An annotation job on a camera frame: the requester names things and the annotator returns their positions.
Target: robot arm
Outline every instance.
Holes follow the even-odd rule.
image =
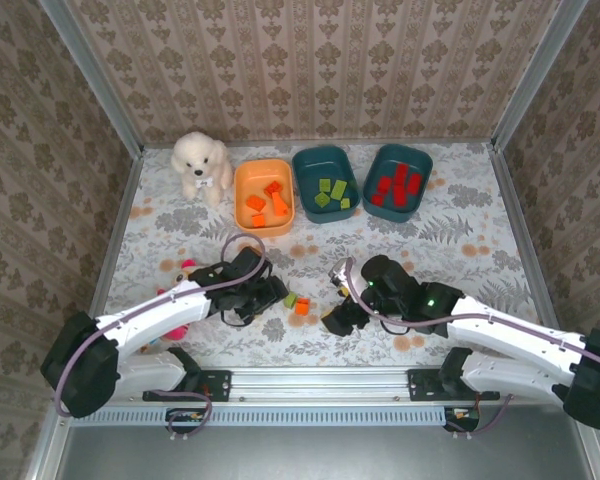
[[[487,347],[508,357],[452,348],[439,372],[442,386],[452,398],[468,388],[476,393],[497,391],[546,400],[561,405],[576,420],[600,429],[600,364],[563,348],[570,344],[600,357],[600,330],[593,329],[583,337],[531,324],[447,285],[418,283],[384,255],[371,258],[361,269],[354,265],[349,275],[345,266],[341,260],[330,272],[331,282],[345,297],[342,305],[322,319],[331,333],[349,335],[354,326],[364,328],[369,322],[367,310],[355,298],[359,297],[377,314],[409,321],[416,331]],[[350,295],[352,287],[357,295]],[[448,323],[427,325],[431,320],[458,315],[462,317]],[[485,321],[485,315],[556,341],[550,343],[500,322]]]
[[[42,375],[56,389],[71,357],[84,348],[61,396],[74,417],[90,415],[111,398],[130,393],[193,391],[200,369],[184,350],[174,347],[158,355],[134,353],[180,325],[228,310],[234,310],[244,326],[249,325],[256,315],[288,295],[282,281],[270,275],[271,263],[265,259],[258,268],[260,262],[260,254],[245,247],[231,263],[198,269],[187,281],[140,305],[95,319],[84,312],[74,315],[42,362]],[[247,281],[235,283],[256,269]],[[92,337],[97,338],[83,347]]]

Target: metal frame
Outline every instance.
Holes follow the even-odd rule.
[[[495,171],[496,180],[500,187],[502,203],[509,216],[513,237],[518,245],[522,268],[527,276],[529,289],[533,292],[533,299],[538,312],[538,317],[544,326],[560,328],[558,317],[556,316],[551,297],[549,296],[549,289],[547,288],[544,276],[542,275],[540,262],[538,261],[536,251],[533,247],[531,235],[529,234],[527,223],[524,220],[522,207],[518,201],[516,189],[513,185],[513,180],[509,173],[509,167],[507,167],[502,149],[494,150],[493,147],[491,147],[489,149],[489,155],[491,156],[493,170]]]
[[[83,35],[78,22],[71,14],[66,0],[40,0],[42,7],[60,34],[74,61],[80,67],[89,87],[104,109],[118,136],[127,147],[131,158],[139,158],[142,150],[140,135],[129,120],[125,110],[98,63]]]
[[[547,31],[493,132],[496,150],[504,149],[511,139],[586,5],[587,0],[565,0],[558,5]]]
[[[107,300],[117,255],[122,244],[129,212],[140,179],[142,170],[140,136],[133,124],[126,117],[122,104],[111,88],[102,66],[99,65],[91,52],[67,4],[63,0],[41,0],[41,3],[85,75],[120,138],[131,153],[132,158],[134,158],[134,164],[129,175],[90,309],[91,315],[97,315],[102,312]],[[558,328],[558,320],[553,310],[549,292],[542,276],[540,264],[535,255],[535,250],[502,150],[513,135],[524,112],[537,93],[586,3],[586,0],[570,0],[560,3],[525,75],[518,84],[507,109],[496,127],[492,140],[495,149],[490,149],[491,160],[500,186],[503,203],[509,215],[514,238],[518,244],[523,268],[529,281],[529,287],[534,292],[538,315],[545,326],[554,328]],[[437,143],[458,143],[456,139],[417,139],[414,143],[431,143],[433,141]],[[462,143],[469,141],[471,139],[464,139]],[[336,140],[334,143],[352,142],[386,143],[387,140]],[[282,143],[315,145],[321,142],[285,141]],[[251,145],[256,145],[256,143],[239,142],[232,144],[232,146]],[[257,145],[280,145],[280,142],[257,142]],[[298,405],[316,408],[327,405],[332,407],[413,408],[415,404],[410,402],[405,382],[405,372],[409,368],[406,366],[389,368],[232,368],[230,370],[233,372],[233,389],[230,404],[236,408],[279,408],[297,407]],[[113,403],[111,405],[122,408],[130,408],[132,406],[138,408],[139,400],[131,397],[128,401]],[[439,406],[442,403],[428,402],[425,404],[418,403],[417,405]],[[191,406],[191,404],[169,403],[168,406],[185,407]],[[56,477],[70,427],[71,421],[58,417],[51,406],[43,423],[42,431],[25,478],[29,480],[50,480]],[[600,480],[600,432],[580,424],[576,424],[576,429],[580,435],[582,447],[589,462],[592,475],[596,480]]]
[[[385,145],[387,143],[405,143],[409,141],[412,144],[437,144],[437,145],[451,145],[453,143],[489,143],[491,139],[489,137],[467,137],[467,138],[329,138],[329,139],[314,139],[314,140],[248,140],[248,141],[234,141],[225,142],[227,147],[281,147],[281,146],[293,146],[293,147],[315,147],[319,145]],[[173,143],[148,143],[145,148],[149,149],[171,149]]]

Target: white teddy bear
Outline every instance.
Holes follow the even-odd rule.
[[[211,207],[218,206],[233,181],[227,147],[204,133],[193,132],[178,139],[173,147],[171,165],[181,176],[185,198],[192,200],[202,189],[205,201]]]

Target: plastic tray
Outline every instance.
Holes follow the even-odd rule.
[[[344,150],[333,145],[308,148],[296,153],[291,163],[300,201],[309,220],[313,223],[329,223],[345,220],[353,215],[360,203],[360,195]],[[320,193],[321,178],[330,179],[331,188],[336,180],[347,182],[343,198],[349,198],[351,207],[342,210],[340,202],[332,199],[324,208],[320,208],[315,197]]]
[[[273,202],[264,193],[264,189],[274,181],[282,185],[280,197],[289,206],[289,213],[285,216],[274,215]],[[291,168],[287,162],[279,158],[245,162],[236,168],[234,183],[236,189],[235,219],[240,229],[259,237],[275,237],[284,235],[291,230],[295,206],[293,203]],[[258,211],[247,206],[247,198],[250,195],[257,195],[267,201],[267,205],[262,209],[262,212],[259,212],[264,214],[265,227],[253,227],[252,217],[257,215]]]
[[[407,205],[397,207],[393,203],[393,191],[384,196],[384,204],[382,207],[371,203],[371,196],[376,193],[376,187],[381,177],[387,176],[393,178],[396,167],[399,163],[404,163],[409,166],[409,176],[405,182],[408,183],[411,174],[419,173],[422,175],[420,189],[417,195],[409,195],[407,197]],[[427,188],[431,169],[433,168],[433,160],[429,155],[415,148],[406,147],[404,145],[389,144],[384,145],[376,155],[367,179],[364,182],[362,204],[364,209],[371,215],[384,218],[386,220],[403,223],[409,220],[411,216],[418,210],[422,196]]]

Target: patterned wallpaper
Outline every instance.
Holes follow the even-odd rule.
[[[600,327],[600,0],[591,0],[505,155],[566,328]]]
[[[89,306],[130,159],[36,1],[0,0],[0,479],[49,405],[38,373]]]
[[[489,137],[558,0],[69,0],[147,143]]]

